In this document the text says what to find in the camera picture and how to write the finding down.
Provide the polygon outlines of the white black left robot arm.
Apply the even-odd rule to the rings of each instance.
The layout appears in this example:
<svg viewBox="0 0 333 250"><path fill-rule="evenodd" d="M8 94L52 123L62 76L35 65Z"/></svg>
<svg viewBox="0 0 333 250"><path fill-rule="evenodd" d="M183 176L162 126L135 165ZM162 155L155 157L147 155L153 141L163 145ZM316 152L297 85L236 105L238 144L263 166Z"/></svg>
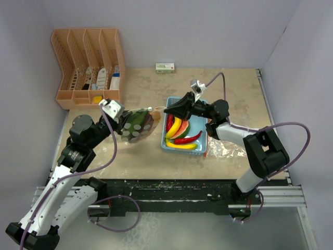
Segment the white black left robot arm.
<svg viewBox="0 0 333 250"><path fill-rule="evenodd" d="M131 114L125 111L112 116L103 111L98 122L89 115L79 115L73 120L66 146L44 191L19 222L12 222L6 228L6 234L20 249L55 249L60 232L85 207L105 202L107 184L94 177L85 181L69 201L64 199L82 175L92 173L88 167L96 156L94 148L108 136L121 134Z"/></svg>

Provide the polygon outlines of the clear polka dot zip bag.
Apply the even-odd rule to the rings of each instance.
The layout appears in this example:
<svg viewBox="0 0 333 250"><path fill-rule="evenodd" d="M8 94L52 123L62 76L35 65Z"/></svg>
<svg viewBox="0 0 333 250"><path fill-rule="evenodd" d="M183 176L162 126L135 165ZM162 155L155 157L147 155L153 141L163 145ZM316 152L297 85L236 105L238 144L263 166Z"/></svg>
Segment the clear polka dot zip bag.
<svg viewBox="0 0 333 250"><path fill-rule="evenodd" d="M127 143L137 143L154 131L163 115L166 107L147 107L126 110L122 114L122 135L121 141Z"/></svg>

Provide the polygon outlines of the green leafy vegetable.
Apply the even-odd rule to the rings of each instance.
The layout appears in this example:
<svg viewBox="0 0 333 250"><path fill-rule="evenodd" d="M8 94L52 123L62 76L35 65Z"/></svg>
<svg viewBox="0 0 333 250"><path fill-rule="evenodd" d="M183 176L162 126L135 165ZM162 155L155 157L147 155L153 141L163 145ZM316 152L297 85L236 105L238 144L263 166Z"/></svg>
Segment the green leafy vegetable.
<svg viewBox="0 0 333 250"><path fill-rule="evenodd" d="M134 112L134 120L133 120L133 125L134 123L138 120L138 116L140 112L146 111L146 110L132 110ZM123 134L121 135L121 139L123 141L128 141L128 142L136 142L137 138L135 136L139 135L138 132L135 132L135 125L134 125L134 131L130 133L129 131L124 131Z"/></svg>

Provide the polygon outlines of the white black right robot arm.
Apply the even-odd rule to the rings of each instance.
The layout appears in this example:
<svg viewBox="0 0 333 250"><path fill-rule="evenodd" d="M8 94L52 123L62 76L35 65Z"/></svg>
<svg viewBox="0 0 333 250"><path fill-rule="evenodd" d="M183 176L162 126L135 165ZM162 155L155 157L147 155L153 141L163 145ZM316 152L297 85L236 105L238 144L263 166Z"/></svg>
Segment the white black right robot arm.
<svg viewBox="0 0 333 250"><path fill-rule="evenodd" d="M258 184L290 162L287 151L272 128L246 129L229 123L229 105L225 100L218 99L207 104L196 101L194 93L188 92L164 112L182 120L191 116L210 119L206 124L208 136L245 149L250 168L235 181L231 192L232 200L237 204L243 204Z"/></svg>

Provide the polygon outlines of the orange purple papaya slice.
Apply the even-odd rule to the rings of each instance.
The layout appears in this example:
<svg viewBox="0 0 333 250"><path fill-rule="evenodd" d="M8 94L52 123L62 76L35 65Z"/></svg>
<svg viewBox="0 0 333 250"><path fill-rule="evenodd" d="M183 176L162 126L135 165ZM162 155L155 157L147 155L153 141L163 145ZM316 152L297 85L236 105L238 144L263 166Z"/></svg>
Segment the orange purple papaya slice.
<svg viewBox="0 0 333 250"><path fill-rule="evenodd" d="M139 113L138 120L134 123L135 132L139 135L135 136L137 141L141 141L149 137L161 120L161 115L158 111L143 111Z"/></svg>

